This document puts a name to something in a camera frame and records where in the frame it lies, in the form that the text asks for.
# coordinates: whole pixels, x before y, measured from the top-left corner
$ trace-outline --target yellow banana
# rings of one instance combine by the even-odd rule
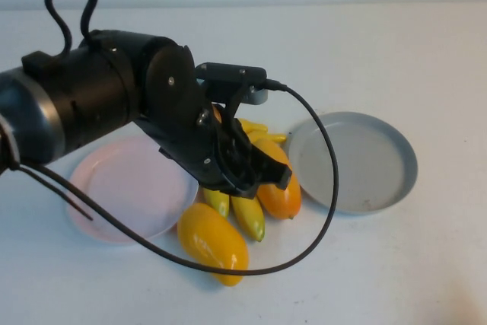
[[[249,120],[243,119],[243,118],[239,118],[238,120],[240,121],[240,124],[242,125],[242,130],[245,133],[249,133],[251,131],[267,132],[267,130],[268,130],[267,126],[263,125],[261,123],[250,122]]]
[[[225,218],[228,217],[228,211],[230,211],[230,196],[228,194],[203,188],[203,196],[206,203],[216,209],[220,215]]]
[[[252,143],[260,139],[269,139],[281,144],[288,139],[288,137],[283,133],[267,133],[264,131],[252,131],[247,133],[247,136]]]
[[[266,233],[264,212],[259,200],[242,197],[231,197],[231,206],[234,209],[238,224],[252,239],[261,241]]]

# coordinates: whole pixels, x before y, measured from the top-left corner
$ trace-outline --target plate rim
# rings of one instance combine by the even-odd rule
[[[414,186],[416,184],[416,181],[417,181],[418,175],[419,175],[418,158],[417,158],[415,150],[412,147],[409,140],[396,127],[392,126],[388,122],[386,122],[382,119],[379,119],[375,116],[372,116],[372,115],[369,115],[366,113],[354,112],[354,111],[344,110],[344,111],[336,111],[336,112],[330,112],[330,113],[321,113],[318,115],[318,117],[323,122],[323,125],[325,127],[328,127],[328,126],[335,124],[335,123],[346,122],[347,117],[348,118],[350,118],[350,117],[357,118],[358,117],[359,119],[364,119],[366,121],[369,121],[369,123],[366,123],[365,126],[370,126],[371,125],[370,122],[380,124],[382,126],[386,126],[386,130],[388,132],[392,132],[392,134],[388,133],[387,136],[393,141],[395,149],[398,151],[402,151],[402,149],[399,148],[398,144],[397,144],[397,139],[399,138],[400,140],[402,140],[402,143],[405,144],[406,148],[409,150],[408,153],[410,153],[411,156],[413,157],[413,161],[409,162],[409,163],[412,163],[413,170],[414,170],[414,175],[412,176],[410,186],[406,187],[406,191],[398,199],[396,199],[395,202],[389,204],[388,206],[379,208],[379,209],[371,209],[371,210],[367,210],[367,211],[355,211],[355,210],[350,210],[350,209],[341,209],[337,205],[337,207],[336,207],[337,212],[350,214],[350,215],[368,215],[368,214],[375,213],[375,212],[381,212],[384,209],[388,209],[389,207],[395,206],[399,202],[403,201],[411,193],[412,189],[414,188]],[[337,117],[338,118],[345,117],[345,119],[344,120],[334,120]],[[310,131],[308,131],[308,132],[306,132],[306,134],[304,134],[305,129],[310,129]],[[298,154],[298,152],[293,152],[293,151],[296,151],[296,149],[298,149],[298,147],[302,145],[305,137],[309,136],[311,133],[315,132],[317,129],[318,129],[318,126],[317,126],[316,122],[312,118],[309,118],[309,119],[306,119],[305,121],[299,123],[298,125],[296,125],[291,130],[291,132],[290,132],[291,137],[287,141],[287,143],[285,144],[285,150],[288,154],[289,161],[291,162],[291,166],[295,166],[295,165],[297,166],[296,163],[298,161],[298,160],[296,160],[296,158],[294,158],[294,156],[296,156],[296,154]],[[309,187],[307,188],[305,186],[306,183],[301,182],[302,180],[300,180],[299,177],[298,177],[298,180],[300,181],[301,189],[303,189],[303,191],[306,192],[306,194],[309,195],[313,201],[315,201],[316,203],[318,203],[322,206],[329,208],[330,202],[323,202],[319,196],[314,194],[312,192],[312,190],[309,190]]]
[[[151,140],[149,137],[147,137],[145,135],[127,136],[123,139],[118,139],[116,141],[109,142],[109,143],[102,145],[99,148],[96,148],[93,151],[89,152],[81,160],[81,162],[76,166],[76,168],[73,170],[72,174],[69,177],[69,182],[74,184],[76,187],[78,187],[84,193],[86,193],[86,190],[87,190],[86,185],[87,185],[87,183],[89,183],[90,178],[93,175],[93,167],[96,166],[97,164],[99,164],[100,162],[105,161],[106,159],[110,158],[110,155],[113,156],[113,149],[114,148],[117,151],[119,151],[120,149],[124,149],[127,146],[130,146],[130,145],[133,145],[136,143],[146,143],[147,145],[153,144],[155,147],[158,147],[157,142],[155,142],[154,140]],[[104,156],[103,159],[98,161],[98,162],[95,162],[95,161],[91,162],[91,160],[94,160],[95,156],[105,155],[104,154],[105,151],[110,152],[110,153],[107,154],[107,156]],[[183,174],[186,176],[187,200],[186,200],[185,204],[183,205],[183,209],[187,209],[188,207],[190,207],[194,203],[194,200],[196,199],[197,194],[198,194],[199,185],[198,185],[198,182],[195,180],[195,178],[192,177],[187,171],[185,171],[179,165],[178,165],[178,168],[181,169],[183,171]],[[85,181],[81,182],[82,186],[78,186],[78,184],[80,183],[78,179],[85,180]],[[83,203],[73,193],[66,191],[66,194],[70,199],[73,199],[77,204],[81,204],[82,206],[86,206],[86,204]],[[133,239],[131,239],[130,237],[126,237],[126,240],[124,240],[124,241],[114,241],[114,240],[110,240],[106,237],[97,236],[96,234],[93,234],[91,231],[84,230],[83,227],[79,223],[77,223],[77,220],[74,218],[75,215],[76,215],[75,217],[77,217],[77,218],[81,218],[82,216],[79,214],[78,211],[73,209],[70,205],[66,205],[65,213],[68,216],[69,221],[76,227],[77,230],[79,230],[82,234],[84,234],[84,235],[86,235],[86,236],[88,236],[88,237],[90,237],[96,241],[104,242],[104,243],[108,243],[108,244],[114,244],[114,245],[136,244],[136,242]],[[177,223],[177,219],[175,220],[175,222],[172,225],[168,226],[164,230],[159,231],[156,234],[151,235],[150,237],[145,237],[144,235],[141,235],[141,236],[146,240],[153,240],[157,237],[160,237],[165,232],[169,231],[176,223]]]

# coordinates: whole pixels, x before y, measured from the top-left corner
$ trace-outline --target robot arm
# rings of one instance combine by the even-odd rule
[[[90,37],[62,58],[31,53],[0,74],[0,115],[21,160],[47,164],[135,122],[209,189],[252,197],[263,183],[286,188],[289,168],[252,146],[234,118],[242,100],[266,99],[256,89],[263,69],[195,69],[189,49],[165,37],[118,30]],[[212,101],[225,104],[221,123]]]

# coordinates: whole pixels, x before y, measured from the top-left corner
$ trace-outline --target gray plate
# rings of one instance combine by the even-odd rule
[[[337,211],[368,213],[404,198],[415,184],[418,162],[397,129],[372,116],[338,112],[320,116],[339,166]],[[286,149],[301,187],[329,206],[332,167],[328,148],[313,120],[296,128]]]

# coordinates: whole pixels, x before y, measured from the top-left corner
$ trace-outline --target white tabletop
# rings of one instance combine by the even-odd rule
[[[80,11],[63,13],[78,27]],[[173,38],[196,63],[258,65],[320,112],[384,119],[419,161],[413,191],[376,215],[337,215],[305,261],[221,287],[207,274],[138,246],[85,237],[64,203],[21,173],[0,178],[2,324],[469,324],[487,321],[487,4],[100,10],[93,28]],[[79,41],[78,29],[73,29]],[[0,12],[0,70],[41,49],[57,53],[45,11]],[[284,102],[286,107],[278,107]],[[241,116],[276,132],[307,118],[273,93]],[[89,151],[52,167],[68,177]],[[292,221],[267,221],[253,268],[310,243],[326,210],[305,202]],[[174,235],[156,242],[181,253]]]

